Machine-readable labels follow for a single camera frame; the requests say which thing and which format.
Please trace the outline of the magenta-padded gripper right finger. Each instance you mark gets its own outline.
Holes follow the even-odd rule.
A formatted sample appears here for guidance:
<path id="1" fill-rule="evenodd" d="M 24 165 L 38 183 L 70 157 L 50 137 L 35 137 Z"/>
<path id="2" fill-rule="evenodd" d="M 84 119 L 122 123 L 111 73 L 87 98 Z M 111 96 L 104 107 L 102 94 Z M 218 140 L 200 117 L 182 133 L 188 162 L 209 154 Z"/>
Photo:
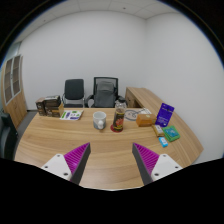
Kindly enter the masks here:
<path id="1" fill-rule="evenodd" d="M 182 169 L 168 154 L 159 155 L 137 143 L 133 144 L 132 153 L 144 185 Z"/>

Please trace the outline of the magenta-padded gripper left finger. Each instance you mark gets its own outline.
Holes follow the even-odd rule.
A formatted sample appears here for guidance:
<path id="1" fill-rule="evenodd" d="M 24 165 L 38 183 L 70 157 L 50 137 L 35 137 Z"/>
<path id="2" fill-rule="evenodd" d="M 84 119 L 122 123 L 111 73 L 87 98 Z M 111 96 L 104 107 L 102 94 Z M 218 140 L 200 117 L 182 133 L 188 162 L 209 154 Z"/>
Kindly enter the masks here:
<path id="1" fill-rule="evenodd" d="M 90 152 L 90 143 L 85 143 L 65 155 L 56 154 L 42 166 L 42 169 L 78 185 Z"/>

